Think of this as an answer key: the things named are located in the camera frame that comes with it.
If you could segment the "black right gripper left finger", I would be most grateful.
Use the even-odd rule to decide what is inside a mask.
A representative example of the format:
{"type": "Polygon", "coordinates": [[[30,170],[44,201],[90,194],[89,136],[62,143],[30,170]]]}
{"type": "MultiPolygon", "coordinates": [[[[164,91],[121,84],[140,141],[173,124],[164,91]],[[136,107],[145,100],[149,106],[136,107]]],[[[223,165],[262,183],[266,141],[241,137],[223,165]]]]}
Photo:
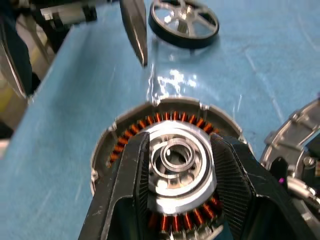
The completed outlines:
{"type": "Polygon", "coordinates": [[[142,132],[97,185],[78,240],[147,240],[149,161],[150,134],[142,132]]]}

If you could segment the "spoked rotor with black rim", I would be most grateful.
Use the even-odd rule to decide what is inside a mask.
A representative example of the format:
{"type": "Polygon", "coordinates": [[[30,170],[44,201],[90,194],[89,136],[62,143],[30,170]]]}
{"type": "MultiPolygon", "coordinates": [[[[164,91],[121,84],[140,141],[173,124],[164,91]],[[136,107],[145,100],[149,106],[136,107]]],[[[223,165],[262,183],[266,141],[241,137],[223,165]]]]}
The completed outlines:
{"type": "Polygon", "coordinates": [[[211,45],[220,28],[216,14],[196,0],[153,0],[148,23],[161,40],[190,50],[211,45]]]}

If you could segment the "silver round motor lid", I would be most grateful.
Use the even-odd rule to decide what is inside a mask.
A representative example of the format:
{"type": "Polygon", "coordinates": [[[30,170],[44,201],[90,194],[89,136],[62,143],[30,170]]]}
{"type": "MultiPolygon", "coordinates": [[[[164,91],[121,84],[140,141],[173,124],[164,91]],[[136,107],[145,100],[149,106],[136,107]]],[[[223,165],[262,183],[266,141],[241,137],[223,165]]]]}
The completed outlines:
{"type": "Polygon", "coordinates": [[[267,170],[286,161],[287,187],[302,217],[320,228],[320,99],[293,112],[265,139],[260,163],[267,170]]]}

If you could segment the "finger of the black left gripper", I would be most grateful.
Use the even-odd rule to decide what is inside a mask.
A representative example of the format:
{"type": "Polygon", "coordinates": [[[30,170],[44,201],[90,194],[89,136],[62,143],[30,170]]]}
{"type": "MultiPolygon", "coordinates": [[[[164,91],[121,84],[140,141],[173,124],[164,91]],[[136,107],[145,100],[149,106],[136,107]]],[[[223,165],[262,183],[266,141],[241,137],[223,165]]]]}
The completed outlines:
{"type": "Polygon", "coordinates": [[[148,64],[147,21],[144,0],[119,0],[122,22],[142,67],[148,64]]]}

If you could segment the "silver motor housing copper windings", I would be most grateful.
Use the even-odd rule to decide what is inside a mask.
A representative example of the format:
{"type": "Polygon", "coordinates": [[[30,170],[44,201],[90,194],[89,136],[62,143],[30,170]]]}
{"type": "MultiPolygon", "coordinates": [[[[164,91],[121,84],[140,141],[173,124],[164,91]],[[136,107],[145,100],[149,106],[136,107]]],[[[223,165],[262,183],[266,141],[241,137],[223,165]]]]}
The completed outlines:
{"type": "Polygon", "coordinates": [[[154,240],[220,240],[224,217],[216,196],[210,136],[242,140],[242,129],[224,111],[186,97],[146,102],[118,116],[101,135],[91,157],[91,191],[123,190],[134,165],[123,152],[130,139],[149,134],[148,184],[143,195],[147,226],[154,240]]]}

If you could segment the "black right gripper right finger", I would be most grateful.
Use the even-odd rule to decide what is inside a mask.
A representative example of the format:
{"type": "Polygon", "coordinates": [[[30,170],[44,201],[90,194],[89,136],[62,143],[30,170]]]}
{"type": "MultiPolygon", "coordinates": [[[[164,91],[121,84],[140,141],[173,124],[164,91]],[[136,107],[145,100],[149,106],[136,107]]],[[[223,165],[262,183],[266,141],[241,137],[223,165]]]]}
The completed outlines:
{"type": "Polygon", "coordinates": [[[217,193],[234,240],[317,240],[288,191],[232,136],[210,136],[217,193]]]}

